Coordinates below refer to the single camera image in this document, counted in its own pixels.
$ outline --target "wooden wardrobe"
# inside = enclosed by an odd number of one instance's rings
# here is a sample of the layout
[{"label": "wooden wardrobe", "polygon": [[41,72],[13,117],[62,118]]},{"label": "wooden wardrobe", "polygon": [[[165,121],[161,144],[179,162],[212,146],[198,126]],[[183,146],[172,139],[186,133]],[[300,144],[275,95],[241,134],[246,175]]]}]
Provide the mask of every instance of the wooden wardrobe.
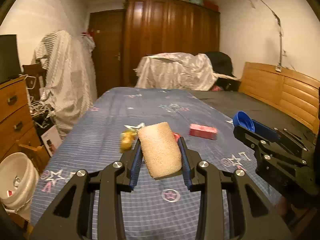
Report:
[{"label": "wooden wardrobe", "polygon": [[127,0],[125,9],[124,86],[135,86],[134,69],[147,55],[219,51],[219,12],[181,0]]}]

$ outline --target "drawer handle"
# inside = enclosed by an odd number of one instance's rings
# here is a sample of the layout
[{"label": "drawer handle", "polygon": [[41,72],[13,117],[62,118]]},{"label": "drawer handle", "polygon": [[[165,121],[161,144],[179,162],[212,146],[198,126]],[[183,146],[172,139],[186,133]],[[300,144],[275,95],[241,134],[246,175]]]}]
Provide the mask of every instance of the drawer handle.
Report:
[{"label": "drawer handle", "polygon": [[17,96],[13,96],[12,98],[8,98],[8,105],[12,106],[17,102],[18,97]]},{"label": "drawer handle", "polygon": [[18,132],[18,131],[20,131],[21,130],[21,128],[23,127],[23,123],[22,123],[22,121],[20,121],[19,123],[17,123],[16,125],[14,125],[14,130],[16,131],[16,132]]}]

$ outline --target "blue bedsheet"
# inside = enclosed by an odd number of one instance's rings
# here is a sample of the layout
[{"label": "blue bedsheet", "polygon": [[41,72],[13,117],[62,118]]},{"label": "blue bedsheet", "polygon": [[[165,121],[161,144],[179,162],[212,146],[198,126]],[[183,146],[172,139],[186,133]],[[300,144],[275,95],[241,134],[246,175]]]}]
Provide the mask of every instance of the blue bedsheet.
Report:
[{"label": "blue bedsheet", "polygon": [[[188,148],[199,152],[203,160],[221,170],[246,170],[265,195],[273,203],[277,201],[278,194],[255,174],[253,150],[234,138],[229,117],[183,90],[115,88],[96,101],[51,158],[36,187],[31,224],[37,223],[74,172],[102,170],[119,160],[124,125],[141,122],[168,122],[172,131],[182,135]],[[217,140],[189,136],[191,123],[216,127]],[[223,195],[228,227],[227,200]],[[127,239],[195,239],[200,193],[189,192],[182,175],[156,181],[143,161],[134,191],[121,196]],[[97,239],[98,198],[99,192],[94,203],[93,239]]]}]

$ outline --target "silver bolt head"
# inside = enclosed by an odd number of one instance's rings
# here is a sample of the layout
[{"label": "silver bolt head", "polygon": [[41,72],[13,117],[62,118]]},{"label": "silver bolt head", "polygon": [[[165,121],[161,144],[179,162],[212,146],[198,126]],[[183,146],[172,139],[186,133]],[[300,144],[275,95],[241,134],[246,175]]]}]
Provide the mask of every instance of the silver bolt head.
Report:
[{"label": "silver bolt head", "polygon": [[112,166],[114,168],[120,168],[122,166],[122,162],[114,162]]},{"label": "silver bolt head", "polygon": [[245,175],[245,172],[244,172],[244,170],[238,169],[238,170],[236,170],[236,175],[242,177]]},{"label": "silver bolt head", "polygon": [[77,176],[82,177],[85,175],[85,170],[79,170],[77,171]]},{"label": "silver bolt head", "polygon": [[200,161],[200,162],[199,162],[199,166],[202,167],[202,168],[206,168],[206,167],[209,166],[209,163],[206,162],[206,161]]}]

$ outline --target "red box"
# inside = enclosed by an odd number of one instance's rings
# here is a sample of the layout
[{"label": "red box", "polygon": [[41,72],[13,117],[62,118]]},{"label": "red box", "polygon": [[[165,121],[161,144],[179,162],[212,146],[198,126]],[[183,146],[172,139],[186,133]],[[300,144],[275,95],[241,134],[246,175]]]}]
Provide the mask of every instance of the red box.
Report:
[{"label": "red box", "polygon": [[215,140],[217,138],[217,129],[214,127],[199,125],[192,123],[190,125],[191,136],[197,136],[201,138]]}]

